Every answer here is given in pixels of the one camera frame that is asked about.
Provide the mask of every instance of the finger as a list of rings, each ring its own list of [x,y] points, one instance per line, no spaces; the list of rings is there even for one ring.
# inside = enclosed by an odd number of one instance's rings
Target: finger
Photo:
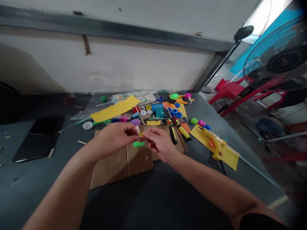
[[[142,138],[140,139],[140,142],[142,143],[143,141],[146,141],[146,140],[147,140],[146,137],[142,137]]]
[[[156,145],[151,140],[147,140],[146,143],[147,143],[150,151],[155,152],[155,153],[158,152]]]
[[[122,137],[120,141],[122,145],[126,146],[129,144],[132,144],[133,142],[138,141],[138,139],[139,139],[138,136],[126,136],[126,137]]]
[[[129,135],[138,135],[138,130],[134,124],[130,122],[122,122],[122,126],[124,128],[124,132]]]
[[[149,140],[152,140],[153,142],[158,142],[161,139],[161,137],[159,135],[149,131],[148,129],[143,132],[143,135],[144,135],[144,137],[146,137]]]
[[[157,134],[157,135],[159,135],[159,136],[163,135],[163,133],[166,133],[164,130],[159,129],[159,128],[154,128],[154,127],[150,127],[150,128],[148,128],[148,129],[146,129],[145,131],[153,132],[153,133],[155,133],[155,134]]]

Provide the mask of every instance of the forearm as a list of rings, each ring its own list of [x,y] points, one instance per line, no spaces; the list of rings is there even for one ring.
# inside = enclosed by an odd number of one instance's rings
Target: forearm
[[[171,166],[230,217],[252,209],[260,202],[238,183],[186,155],[180,154]]]
[[[77,152],[23,229],[79,229],[95,164]]]

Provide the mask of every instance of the hand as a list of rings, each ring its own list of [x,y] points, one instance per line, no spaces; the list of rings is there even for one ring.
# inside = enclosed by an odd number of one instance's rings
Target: hand
[[[140,139],[140,142],[146,140],[150,150],[157,153],[160,159],[171,165],[180,152],[176,149],[169,135],[162,129],[149,128],[143,132],[144,137]]]
[[[138,131],[130,122],[111,123],[101,130],[82,149],[91,162],[98,162],[121,148],[139,140]]]

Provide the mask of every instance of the plastic bag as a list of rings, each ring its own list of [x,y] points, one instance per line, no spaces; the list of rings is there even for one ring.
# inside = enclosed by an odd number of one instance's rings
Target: plastic bag
[[[71,120],[81,120],[81,119],[84,119],[84,118],[88,117],[92,113],[99,112],[99,111],[109,107],[110,105],[113,105],[113,102],[112,102],[112,100],[110,99],[109,96],[106,96],[107,97],[107,101],[105,101],[105,102],[101,101],[101,99],[100,99],[101,96],[105,96],[105,94],[103,94],[103,93],[94,93],[94,94],[92,94],[92,98],[90,99],[89,103],[87,104],[85,110],[83,110],[82,112],[80,112],[77,115],[73,116],[71,118]],[[102,106],[99,106],[99,107],[96,107],[97,105],[102,104],[102,103],[106,103],[106,104],[102,105]]]
[[[115,94],[115,95],[112,95],[111,100],[113,104],[117,104],[117,103],[120,103],[126,100],[131,95],[135,96],[136,99],[141,101],[139,104],[137,104],[137,106],[155,103],[158,101],[158,98],[159,98],[157,91],[141,90],[141,91],[134,91],[134,92],[129,92],[129,93]]]

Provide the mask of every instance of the table surface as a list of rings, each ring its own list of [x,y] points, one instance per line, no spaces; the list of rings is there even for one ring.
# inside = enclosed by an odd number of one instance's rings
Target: table surface
[[[88,142],[94,128],[81,125],[61,133],[52,158],[41,158],[24,163],[12,159],[37,118],[64,116],[63,127],[73,124],[70,118],[80,109],[64,104],[65,94],[40,96],[34,108],[13,124],[0,125],[0,228],[21,229],[46,195],[68,160]],[[91,95],[76,95],[75,105],[86,106]],[[259,170],[268,175],[261,160],[200,95],[186,105],[188,118],[196,117],[211,126],[212,131],[238,151]],[[221,172],[212,153],[192,137],[186,143],[189,157]],[[154,170],[105,185],[89,192],[81,229],[124,228],[222,228],[230,224],[227,217],[202,197],[170,166],[159,161]],[[273,186],[242,160],[235,172],[224,164],[229,178],[238,182],[266,205],[284,195],[279,186]]]

